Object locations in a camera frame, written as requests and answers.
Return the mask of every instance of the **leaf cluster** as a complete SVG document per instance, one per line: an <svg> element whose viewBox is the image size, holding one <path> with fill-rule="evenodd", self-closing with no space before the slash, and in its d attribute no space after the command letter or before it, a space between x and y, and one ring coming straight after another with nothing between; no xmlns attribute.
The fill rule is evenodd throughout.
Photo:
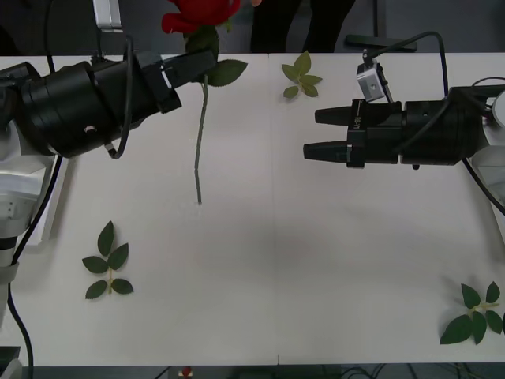
<svg viewBox="0 0 505 379"><path fill-rule="evenodd" d="M300 55L293 66L282 65L282 71L286 77L296 85L288 87L284 90L284 97L293 99L300 89L308 97L317 97L319 93L316 84L323 79L315 75L309 75L312 68L312 60L308 51Z"/></svg>
<svg viewBox="0 0 505 379"><path fill-rule="evenodd" d="M440 337L440 344L460 343L473 336L475 344L478 345L484 339L488 327L493 332L501 334L503 319L497 312L491 310L499 305L496 303L499 298L498 285L495 282L489 285L485 302L481 301L481 297L472 287L462 284L461 290L463 302L469 311L449 323Z"/></svg>
<svg viewBox="0 0 505 379"><path fill-rule="evenodd" d="M119 270L126 262L129 256L129 245L125 243L117 249L112 250L114 243L114 225L112 221L103 228L98 237L98 251L102 255L97 257L95 255L86 257L82 260L84 267L93 274L110 273L110 280L99 280L94 282L86 291L86 298L93 299L101 296L107 288L110 287L109 292L114 290L121 295L131 294L133 292L132 284L125 279L112 279L112 271Z"/></svg>

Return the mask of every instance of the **red object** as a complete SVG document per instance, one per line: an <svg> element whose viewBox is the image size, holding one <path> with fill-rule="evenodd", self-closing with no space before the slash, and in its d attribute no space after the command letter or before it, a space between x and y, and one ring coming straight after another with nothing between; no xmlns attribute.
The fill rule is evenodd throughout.
<svg viewBox="0 0 505 379"><path fill-rule="evenodd" d="M192 33L203 25L219 25L240 8L240 0L169 0L180 13L167 13L161 27L165 33Z"/></svg>
<svg viewBox="0 0 505 379"><path fill-rule="evenodd" d="M186 366L184 369L182 369L181 373L183 377L189 377L189 375L191 375L191 372L192 372L191 367Z"/></svg>

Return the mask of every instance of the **rose petal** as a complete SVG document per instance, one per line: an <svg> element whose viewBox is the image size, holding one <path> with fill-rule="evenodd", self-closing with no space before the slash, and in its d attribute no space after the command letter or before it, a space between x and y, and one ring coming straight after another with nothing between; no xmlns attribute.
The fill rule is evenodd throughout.
<svg viewBox="0 0 505 379"><path fill-rule="evenodd" d="M198 29L198 25L189 23L180 13L167 13L163 16L161 28L165 33L193 33Z"/></svg>

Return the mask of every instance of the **floor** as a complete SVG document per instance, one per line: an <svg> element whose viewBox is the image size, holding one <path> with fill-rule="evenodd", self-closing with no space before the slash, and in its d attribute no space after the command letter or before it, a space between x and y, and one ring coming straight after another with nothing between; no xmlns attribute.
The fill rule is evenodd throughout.
<svg viewBox="0 0 505 379"><path fill-rule="evenodd" d="M0 2L0 25L13 37L24 55L44 54L42 30L47 1ZM137 49L164 54L182 52L181 35L167 35L160 26L162 15L175 10L172 3L167 0L121 0L120 7L123 28L133 36ZM386 8L389 37L405 39L419 32L436 30L444 37L449 52L505 51L503 0L388 0ZM289 52L301 50L309 20L310 6L304 2L288 36ZM252 22L253 8L249 0L242 0L242 8L233 19L233 31L229 35L221 31L223 53L249 52ZM372 0L356 0L335 52L354 51L343 45L343 39L349 33L372 34ZM92 0L54 0L49 45L53 54L63 55L89 55L96 49ZM103 45L107 53L121 54L123 38L107 35ZM436 51L435 41L419 42L419 51Z"/></svg>
<svg viewBox="0 0 505 379"><path fill-rule="evenodd" d="M351 366L202 366L193 367L194 379L350 379L356 370L346 373ZM378 365L362 366L369 373L374 373ZM469 375L461 368L462 378L502 379L505 364L470 364ZM172 367L160 379L176 379L181 367ZM407 365L386 365L376 376L377 379L457 379L457 371L451 365L416 364L412 365L413 374ZM158 379L164 367L46 367L37 369L36 379ZM357 379L366 379L365 375L356 375Z"/></svg>

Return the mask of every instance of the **green leaf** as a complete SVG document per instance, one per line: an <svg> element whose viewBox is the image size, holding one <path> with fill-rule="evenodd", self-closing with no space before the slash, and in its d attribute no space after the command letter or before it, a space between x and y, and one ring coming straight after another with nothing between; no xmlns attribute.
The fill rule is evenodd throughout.
<svg viewBox="0 0 505 379"><path fill-rule="evenodd" d="M99 280L98 282L94 282L91 286L89 286L86 291L86 298L98 298L105 290L107 289L107 282L105 280Z"/></svg>
<svg viewBox="0 0 505 379"><path fill-rule="evenodd" d="M114 291L121 295L127 295L133 292L132 284L128 280L124 279L114 279L111 287Z"/></svg>
<svg viewBox="0 0 505 379"><path fill-rule="evenodd" d="M300 83L302 84L316 85L322 80L322 77L317 77L316 75L302 75L300 77Z"/></svg>
<svg viewBox="0 0 505 379"><path fill-rule="evenodd" d="M469 310L481 304L481 297L472 287L467 286L466 284L462 284L461 292L463 293L463 301L465 302L465 306Z"/></svg>
<svg viewBox="0 0 505 379"><path fill-rule="evenodd" d="M300 55L294 63L294 68L297 71L297 75L306 75L306 73L310 71L311 66L312 62L310 60L308 51Z"/></svg>
<svg viewBox="0 0 505 379"><path fill-rule="evenodd" d="M128 258L128 251L129 246L127 243L119 246L116 250L114 250L107 260L109 267L113 270L119 270L125 263L126 258Z"/></svg>
<svg viewBox="0 0 505 379"><path fill-rule="evenodd" d="M470 338L473 331L473 322L467 314L456 317L445 329L440 337L441 345L460 343Z"/></svg>
<svg viewBox="0 0 505 379"><path fill-rule="evenodd" d="M284 90L284 97L287 99L293 99L298 94L298 86L288 87Z"/></svg>
<svg viewBox="0 0 505 379"><path fill-rule="evenodd" d="M311 84L302 84L301 87L303 88L303 92L305 92L305 94L308 97L317 97L317 96L319 96L317 88L314 87L313 85L311 85Z"/></svg>
<svg viewBox="0 0 505 379"><path fill-rule="evenodd" d="M499 288L495 282L489 284L488 292L486 293L486 302L496 302L499 298Z"/></svg>
<svg viewBox="0 0 505 379"><path fill-rule="evenodd" d="M290 80L298 83L298 71L293 66L290 65L282 65L282 71L284 75Z"/></svg>
<svg viewBox="0 0 505 379"><path fill-rule="evenodd" d="M489 328L494 333L501 334L503 330L502 318L494 310L489 310L486 312L486 319L488 320Z"/></svg>
<svg viewBox="0 0 505 379"><path fill-rule="evenodd" d="M473 339L475 340L475 344L478 345L481 343L484 338L484 334L486 334L486 329L488 328L488 324L486 323L485 317L480 312L473 312Z"/></svg>
<svg viewBox="0 0 505 379"><path fill-rule="evenodd" d="M224 87L232 84L244 72L247 63L236 59L227 59L218 62L217 66L207 72L208 85L212 87Z"/></svg>
<svg viewBox="0 0 505 379"><path fill-rule="evenodd" d="M104 257L109 255L112 249L112 242L114 241L114 224L112 221L103 228L98 237L98 250Z"/></svg>
<svg viewBox="0 0 505 379"><path fill-rule="evenodd" d="M94 274L103 274L104 272L107 272L107 269L109 268L107 262L100 257L87 257L82 260L82 263L84 263L84 266L89 272Z"/></svg>
<svg viewBox="0 0 505 379"><path fill-rule="evenodd" d="M219 35L214 26L200 26L196 32L188 34L185 41L187 53L209 49L218 60Z"/></svg>

